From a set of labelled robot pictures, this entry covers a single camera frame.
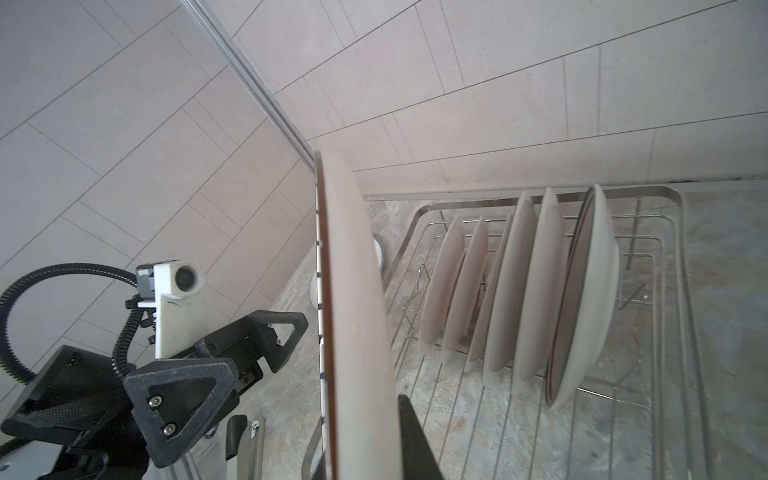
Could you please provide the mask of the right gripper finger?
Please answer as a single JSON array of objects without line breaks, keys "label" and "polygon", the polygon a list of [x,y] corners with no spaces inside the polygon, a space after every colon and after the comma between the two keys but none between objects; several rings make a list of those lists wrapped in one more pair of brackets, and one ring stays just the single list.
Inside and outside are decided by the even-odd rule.
[{"label": "right gripper finger", "polygon": [[403,478],[405,480],[443,480],[435,456],[408,396],[397,398],[401,432]]}]

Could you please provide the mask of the black striped white plate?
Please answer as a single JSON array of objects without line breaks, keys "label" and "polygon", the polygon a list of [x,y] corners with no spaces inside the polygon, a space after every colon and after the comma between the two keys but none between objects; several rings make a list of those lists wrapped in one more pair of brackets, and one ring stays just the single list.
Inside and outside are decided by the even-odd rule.
[{"label": "black striped white plate", "polygon": [[401,479],[400,420],[381,274],[350,167],[316,152],[322,444],[328,479]]}]

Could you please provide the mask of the watermelon pattern plate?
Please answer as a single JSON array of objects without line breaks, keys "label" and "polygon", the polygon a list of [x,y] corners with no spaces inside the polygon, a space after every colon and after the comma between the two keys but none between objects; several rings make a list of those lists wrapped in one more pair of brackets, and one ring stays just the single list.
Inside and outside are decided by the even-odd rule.
[{"label": "watermelon pattern plate", "polygon": [[[381,248],[380,243],[376,238],[372,240],[373,246],[374,246],[374,253],[375,253],[375,259],[376,264],[379,272],[383,271],[383,251]],[[319,300],[318,300],[318,273],[315,272],[310,276],[310,283],[308,286],[308,297],[310,304],[313,306],[315,310],[319,309]]]}]

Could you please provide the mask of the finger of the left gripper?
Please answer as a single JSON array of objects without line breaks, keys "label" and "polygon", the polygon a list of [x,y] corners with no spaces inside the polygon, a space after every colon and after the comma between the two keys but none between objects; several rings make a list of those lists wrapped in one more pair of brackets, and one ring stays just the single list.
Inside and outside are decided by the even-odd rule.
[{"label": "finger of the left gripper", "polygon": [[260,359],[272,373],[285,366],[308,329],[300,312],[257,310],[214,331],[192,346],[194,358],[231,360],[239,374],[260,372]]}]

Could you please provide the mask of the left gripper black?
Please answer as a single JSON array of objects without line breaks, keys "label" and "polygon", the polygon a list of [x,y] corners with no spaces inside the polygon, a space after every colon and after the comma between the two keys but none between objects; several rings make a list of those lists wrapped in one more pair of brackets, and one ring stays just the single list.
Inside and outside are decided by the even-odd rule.
[{"label": "left gripper black", "polygon": [[121,382],[110,358],[63,345],[1,431],[61,447],[43,479],[140,479],[149,456],[158,468],[173,465],[239,404],[238,374],[227,358],[161,359]]}]

